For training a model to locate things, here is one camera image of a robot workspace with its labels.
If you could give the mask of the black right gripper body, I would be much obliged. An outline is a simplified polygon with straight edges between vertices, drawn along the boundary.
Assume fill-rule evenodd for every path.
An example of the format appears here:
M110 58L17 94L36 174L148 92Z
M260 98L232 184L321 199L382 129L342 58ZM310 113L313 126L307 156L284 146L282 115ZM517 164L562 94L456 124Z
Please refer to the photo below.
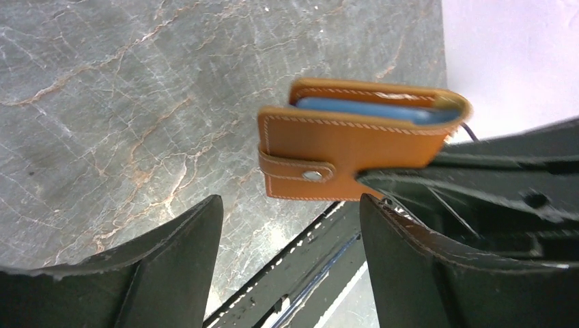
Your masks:
M454 241L505 258L559 268L578 266L575 215L482 201L437 199L435 204L434 229Z

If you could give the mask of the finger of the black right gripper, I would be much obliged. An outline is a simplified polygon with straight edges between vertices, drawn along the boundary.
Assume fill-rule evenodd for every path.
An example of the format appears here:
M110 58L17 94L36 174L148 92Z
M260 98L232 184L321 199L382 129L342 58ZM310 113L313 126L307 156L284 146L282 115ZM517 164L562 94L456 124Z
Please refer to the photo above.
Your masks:
M428 191L482 201L550 222L578 220L578 175L541 170L465 168L376 169L357 180L376 191L418 201Z
M577 169L578 117L516 135L447 146L440 164L477 169Z

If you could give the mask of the brown leather card holder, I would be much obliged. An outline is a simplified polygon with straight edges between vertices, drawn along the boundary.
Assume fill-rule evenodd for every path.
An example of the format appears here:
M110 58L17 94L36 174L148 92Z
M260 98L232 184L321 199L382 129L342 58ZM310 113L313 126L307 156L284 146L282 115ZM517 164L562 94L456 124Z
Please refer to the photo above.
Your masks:
M444 89L299 78L286 107L257 113L259 166L269 197L356 201L367 169L423 168L471 115Z

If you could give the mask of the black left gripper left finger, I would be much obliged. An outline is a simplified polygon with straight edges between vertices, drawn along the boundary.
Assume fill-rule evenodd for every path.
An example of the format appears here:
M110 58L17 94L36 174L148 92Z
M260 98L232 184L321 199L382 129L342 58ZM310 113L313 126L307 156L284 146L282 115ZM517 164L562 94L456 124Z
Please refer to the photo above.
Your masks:
M223 224L210 195L77 264L1 268L2 327L201 327Z

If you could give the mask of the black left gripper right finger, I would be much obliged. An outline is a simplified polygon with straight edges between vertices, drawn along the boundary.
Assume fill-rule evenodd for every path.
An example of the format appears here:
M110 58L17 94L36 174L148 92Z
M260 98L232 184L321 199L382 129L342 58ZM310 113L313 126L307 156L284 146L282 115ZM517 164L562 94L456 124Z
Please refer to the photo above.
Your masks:
M385 327L577 327L578 264L461 244L364 194L360 224Z

